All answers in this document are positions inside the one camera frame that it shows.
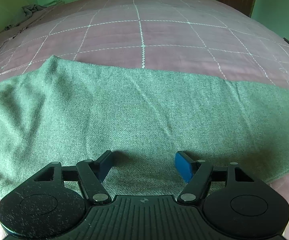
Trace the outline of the green grey pants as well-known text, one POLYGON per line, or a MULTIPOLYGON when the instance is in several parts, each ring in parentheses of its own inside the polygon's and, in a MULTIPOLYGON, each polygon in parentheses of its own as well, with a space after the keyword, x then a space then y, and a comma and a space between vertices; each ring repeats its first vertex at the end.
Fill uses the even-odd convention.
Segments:
POLYGON ((0 198, 52 161, 106 150, 122 153, 111 194, 178 194, 179 150, 271 182, 289 173, 289 90, 55 56, 0 83, 0 198))

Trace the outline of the pink checked bed sheet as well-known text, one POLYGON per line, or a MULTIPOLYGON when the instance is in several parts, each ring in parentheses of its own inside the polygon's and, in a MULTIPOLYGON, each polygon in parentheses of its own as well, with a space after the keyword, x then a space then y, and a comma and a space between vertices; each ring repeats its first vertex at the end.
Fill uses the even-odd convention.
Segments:
MULTIPOLYGON (((50 57, 208 75, 289 90, 289 45, 212 0, 85 0, 59 5, 0 46, 0 83, 50 57)), ((289 202, 289 173, 268 182, 289 202)), ((289 239, 289 225, 285 236, 289 239)))

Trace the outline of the grey crumpled cloth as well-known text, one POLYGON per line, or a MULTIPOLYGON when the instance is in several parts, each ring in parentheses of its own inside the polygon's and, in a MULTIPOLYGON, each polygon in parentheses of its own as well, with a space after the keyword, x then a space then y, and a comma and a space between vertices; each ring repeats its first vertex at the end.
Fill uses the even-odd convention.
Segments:
POLYGON ((44 10, 46 7, 38 5, 38 4, 29 4, 22 7, 22 15, 21 18, 23 20, 27 20, 31 18, 35 12, 44 10))

